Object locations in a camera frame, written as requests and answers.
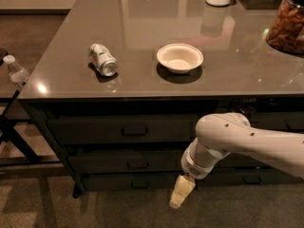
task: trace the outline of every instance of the silver can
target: silver can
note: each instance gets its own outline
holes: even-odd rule
[[[119,66],[116,58],[101,44],[92,44],[89,47],[88,58],[105,77],[111,77],[118,71]]]

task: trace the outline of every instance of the glass jar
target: glass jar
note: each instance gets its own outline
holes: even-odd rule
[[[282,0],[266,41],[277,50],[304,54],[304,0]]]

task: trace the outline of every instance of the table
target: table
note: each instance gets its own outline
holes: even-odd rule
[[[304,60],[266,43],[275,16],[238,0],[225,8],[204,0],[77,0],[18,100],[81,192],[172,187],[205,114],[234,110],[256,127],[304,129]],[[116,76],[103,78],[89,62],[93,43],[117,58]],[[169,72],[156,53],[170,43],[201,50],[202,65]],[[228,171],[241,166],[256,172]],[[297,181],[274,172],[238,157],[219,166],[228,182]]]

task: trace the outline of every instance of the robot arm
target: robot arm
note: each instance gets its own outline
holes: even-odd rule
[[[196,127],[197,137],[181,158],[186,176],[179,176],[170,205],[179,208],[215,164],[230,153],[250,156],[295,177],[304,179],[304,135],[252,128],[238,113],[210,114]]]

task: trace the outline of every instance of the black drawer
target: black drawer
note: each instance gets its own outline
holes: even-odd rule
[[[195,114],[63,117],[47,126],[62,145],[186,142],[195,137],[197,120]]]
[[[69,156],[76,174],[180,171],[183,150],[96,150]]]
[[[82,179],[87,191],[115,191],[128,189],[173,189],[176,177],[182,172],[149,174],[89,175]]]

